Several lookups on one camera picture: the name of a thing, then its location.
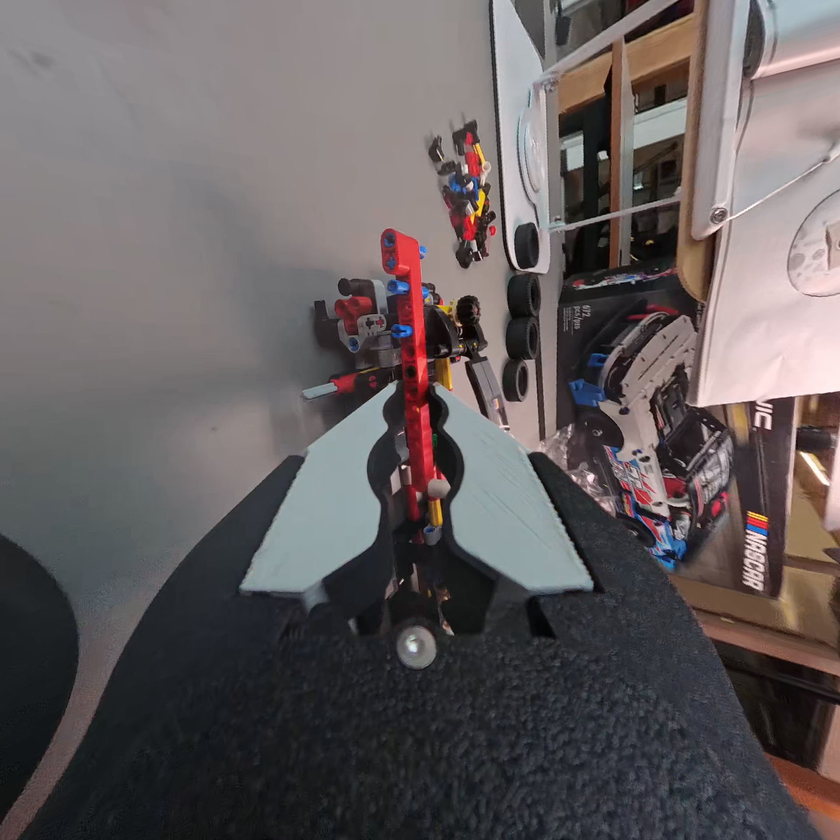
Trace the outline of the long red beam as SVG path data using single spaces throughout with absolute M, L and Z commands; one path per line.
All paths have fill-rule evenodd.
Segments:
M 402 384 L 405 431 L 411 482 L 406 488 L 410 520 L 427 519 L 424 499 L 435 478 L 433 432 L 429 416 L 429 380 L 424 316 L 422 258 L 418 242 L 393 228 L 381 235 L 382 267 L 395 282 L 398 321 L 392 334 L 399 339 L 402 354 Z

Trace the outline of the building instruction booklet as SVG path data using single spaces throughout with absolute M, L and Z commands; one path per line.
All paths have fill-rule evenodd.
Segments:
M 691 234 L 699 406 L 838 391 L 839 2 L 709 2 Z

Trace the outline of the wooden shelf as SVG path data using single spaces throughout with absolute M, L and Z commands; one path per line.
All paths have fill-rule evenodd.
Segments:
M 573 2 L 558 12 L 556 39 L 571 52 L 649 2 Z M 639 207 L 677 194 L 686 131 L 690 56 L 696 40 L 696 2 L 673 2 L 625 35 L 633 94 L 633 195 Z M 560 171 L 563 214 L 577 223 L 617 209 L 611 198 L 612 47 L 588 59 L 561 82 Z M 653 208 L 624 218 L 630 224 L 628 264 L 640 268 L 676 253 L 679 208 Z M 622 219 L 561 235 L 566 277 L 610 265 L 610 233 Z

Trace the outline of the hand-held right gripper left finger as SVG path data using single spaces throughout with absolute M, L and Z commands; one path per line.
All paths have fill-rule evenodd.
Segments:
M 241 595 L 284 599 L 309 617 L 327 608 L 352 634 L 379 634 L 395 571 L 391 514 L 402 426 L 403 388 L 391 384 L 308 447 Z

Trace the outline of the partly built toy car model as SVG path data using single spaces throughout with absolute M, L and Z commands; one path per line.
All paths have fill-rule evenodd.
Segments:
M 397 523 L 397 528 L 409 539 L 419 534 L 420 544 L 416 547 L 421 560 L 430 560 L 435 564 L 437 561 L 443 562 L 445 558 L 443 501 L 425 497 L 425 522 L 417 523 L 407 516 L 406 488 L 411 482 L 411 471 L 405 431 L 402 354 L 399 339 L 392 334 L 398 321 L 397 298 L 391 294 L 395 287 L 391 278 L 386 286 L 380 280 L 342 278 L 339 281 L 340 296 L 334 303 L 333 312 L 328 311 L 324 301 L 314 302 L 314 326 L 318 344 L 325 349 L 343 350 L 345 355 L 355 358 L 355 363 L 350 371 L 310 389 L 308 394 L 361 393 L 372 399 L 388 385 L 402 386 L 402 431 L 396 440 L 402 452 L 402 466 L 397 478 L 397 491 L 402 496 L 402 500 L 397 503 L 397 512 L 402 514 L 402 519 Z M 424 282 L 423 293 L 429 394 L 433 385 L 440 385 L 452 392 L 438 367 L 444 362 L 461 360 L 465 363 L 469 380 L 476 384 L 474 392 L 481 407 L 484 411 L 499 411 L 501 390 L 480 387 L 481 383 L 493 386 L 497 381 L 493 375 L 487 377 L 489 361 L 480 353 L 486 348 L 487 342 L 480 326 L 478 300 L 466 296 L 449 305 L 438 305 L 435 289 L 428 289 Z M 435 477 L 445 477 L 438 458 L 436 412 L 430 408 L 429 400 L 430 396 L 428 404 L 433 432 Z M 283 468 L 290 469 L 290 483 L 302 457 L 289 458 L 283 464 Z

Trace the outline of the black toy car box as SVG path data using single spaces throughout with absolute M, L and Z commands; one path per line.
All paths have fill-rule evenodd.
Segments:
M 606 447 L 632 518 L 668 573 L 777 599 L 795 454 L 795 399 L 690 403 L 703 305 L 654 261 L 564 281 L 558 423 Z

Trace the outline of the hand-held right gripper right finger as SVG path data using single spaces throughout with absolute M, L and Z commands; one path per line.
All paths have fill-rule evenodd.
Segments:
M 444 508 L 442 607 L 455 635 L 477 635 L 539 597 L 595 583 L 531 451 L 440 385 L 430 391 Z

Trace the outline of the white pad with black rim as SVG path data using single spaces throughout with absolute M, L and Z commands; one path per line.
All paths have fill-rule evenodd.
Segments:
M 538 85 L 541 57 L 513 2 L 490 2 L 490 45 L 503 242 L 511 268 L 532 272 L 514 266 L 513 235 L 518 225 L 535 223 L 550 236 L 551 256 L 550 115 Z

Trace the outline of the person's black clothing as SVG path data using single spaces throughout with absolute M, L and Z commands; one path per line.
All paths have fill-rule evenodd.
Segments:
M 54 576 L 1 537 L 1 818 L 43 759 L 78 667 L 77 622 Z

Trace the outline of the clear plastic bag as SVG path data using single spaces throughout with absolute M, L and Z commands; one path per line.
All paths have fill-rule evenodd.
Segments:
M 614 518 L 632 518 L 632 507 L 611 470 L 606 447 L 583 422 L 569 423 L 539 444 L 539 452 L 572 479 L 587 496 Z

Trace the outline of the pile of small building pieces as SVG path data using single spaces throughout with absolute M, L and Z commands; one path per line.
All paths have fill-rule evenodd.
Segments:
M 490 202 L 492 165 L 480 143 L 478 122 L 465 121 L 451 134 L 452 155 L 443 137 L 432 137 L 427 157 L 456 238 L 455 257 L 463 270 L 489 255 L 489 242 L 497 233 L 497 214 Z

